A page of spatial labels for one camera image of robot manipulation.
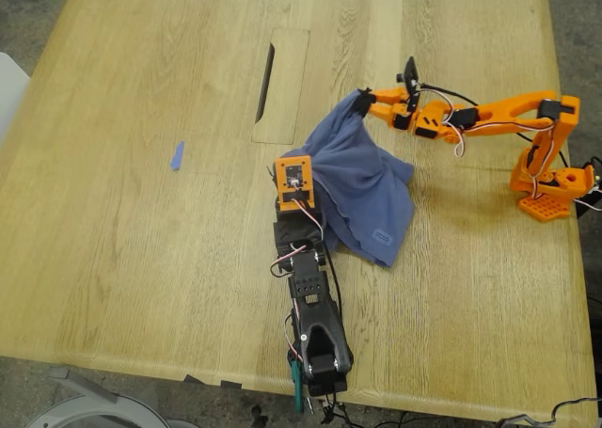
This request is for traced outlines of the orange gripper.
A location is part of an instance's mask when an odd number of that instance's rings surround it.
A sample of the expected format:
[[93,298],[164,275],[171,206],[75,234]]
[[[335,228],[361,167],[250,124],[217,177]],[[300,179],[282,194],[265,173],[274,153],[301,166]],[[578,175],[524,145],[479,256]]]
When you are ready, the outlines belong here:
[[[355,111],[362,118],[371,115],[384,121],[387,126],[415,136],[428,139],[455,137],[455,131],[446,123],[452,111],[448,103],[434,100],[425,105],[416,106],[413,111],[408,108],[406,103],[407,91],[401,87],[366,88],[359,91],[359,96],[355,101]],[[396,104],[393,111],[390,104]]]

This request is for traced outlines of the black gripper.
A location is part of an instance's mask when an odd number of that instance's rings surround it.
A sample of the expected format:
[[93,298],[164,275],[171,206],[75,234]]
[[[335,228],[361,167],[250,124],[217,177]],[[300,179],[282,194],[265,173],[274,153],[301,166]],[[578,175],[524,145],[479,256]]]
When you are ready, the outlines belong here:
[[[275,186],[277,177],[274,167],[266,166]],[[318,225],[301,211],[277,212],[274,222],[274,239],[277,256],[282,257],[295,249],[305,246],[303,252],[315,252],[319,259],[325,257],[322,231]]]

